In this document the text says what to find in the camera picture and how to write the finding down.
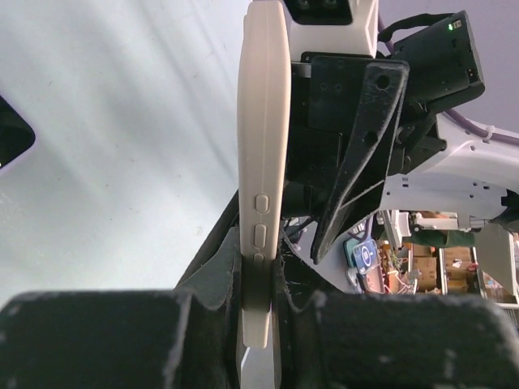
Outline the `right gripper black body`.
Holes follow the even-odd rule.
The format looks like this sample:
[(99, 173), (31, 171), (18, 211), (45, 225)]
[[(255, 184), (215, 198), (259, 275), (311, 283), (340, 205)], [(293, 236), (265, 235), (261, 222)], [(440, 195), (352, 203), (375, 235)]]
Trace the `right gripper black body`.
[(408, 173), (446, 148), (437, 136), (436, 119), (406, 97), (406, 87), (392, 87), (395, 71), (409, 82), (407, 62), (337, 53), (305, 52), (292, 65), (289, 142), (283, 194), (286, 215), (319, 215), (343, 166), (356, 117), (387, 123), (392, 140), (375, 152), (354, 182), (355, 195), (389, 175)]

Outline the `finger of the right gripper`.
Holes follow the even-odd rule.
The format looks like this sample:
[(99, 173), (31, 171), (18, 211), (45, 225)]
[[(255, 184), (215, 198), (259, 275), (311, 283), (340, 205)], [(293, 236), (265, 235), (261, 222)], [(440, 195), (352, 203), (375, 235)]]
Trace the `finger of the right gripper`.
[(312, 242), (315, 264), (380, 206), (408, 75), (409, 65), (401, 61), (366, 65), (350, 140)]

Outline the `beige phone case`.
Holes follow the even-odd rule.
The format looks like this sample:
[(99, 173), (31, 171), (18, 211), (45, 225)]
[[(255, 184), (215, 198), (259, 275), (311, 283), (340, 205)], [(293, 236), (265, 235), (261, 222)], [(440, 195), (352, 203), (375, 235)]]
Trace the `beige phone case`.
[(284, 9), (253, 1), (243, 22), (238, 72), (238, 205), (242, 256), (242, 336), (265, 348), (271, 266), (277, 256), (285, 183), (291, 64)]

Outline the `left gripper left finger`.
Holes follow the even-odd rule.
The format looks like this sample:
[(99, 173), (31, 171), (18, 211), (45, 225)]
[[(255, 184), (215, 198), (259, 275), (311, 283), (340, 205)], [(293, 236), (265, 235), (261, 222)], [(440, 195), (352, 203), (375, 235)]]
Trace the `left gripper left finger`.
[(171, 290), (30, 292), (1, 311), (4, 388), (237, 388), (238, 229)]

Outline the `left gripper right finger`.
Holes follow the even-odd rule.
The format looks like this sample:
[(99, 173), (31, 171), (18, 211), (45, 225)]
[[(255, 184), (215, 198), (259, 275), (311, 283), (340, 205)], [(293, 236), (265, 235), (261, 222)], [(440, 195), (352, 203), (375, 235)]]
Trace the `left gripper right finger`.
[(344, 293), (297, 259), (272, 270), (278, 388), (515, 388), (518, 334), (471, 296)]

